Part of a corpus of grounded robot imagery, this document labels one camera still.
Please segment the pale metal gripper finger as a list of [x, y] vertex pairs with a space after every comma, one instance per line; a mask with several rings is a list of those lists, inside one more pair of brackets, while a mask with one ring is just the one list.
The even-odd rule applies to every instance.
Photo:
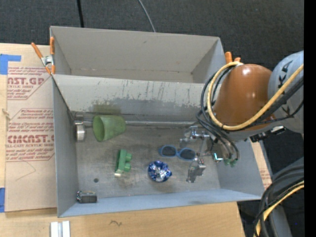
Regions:
[[196, 158], [194, 159], [189, 166], [188, 169], [188, 176], [186, 181], [188, 183], [194, 183], [196, 181], [196, 178], [198, 176], [202, 176], [203, 172], [206, 169], [206, 165], [204, 163], [204, 159], [202, 158]]
[[198, 139], [205, 140], [209, 139], [210, 136], [205, 131], [201, 133], [198, 132], [198, 127], [196, 125], [190, 126], [184, 131], [183, 137], [180, 139], [181, 143], [193, 143]]

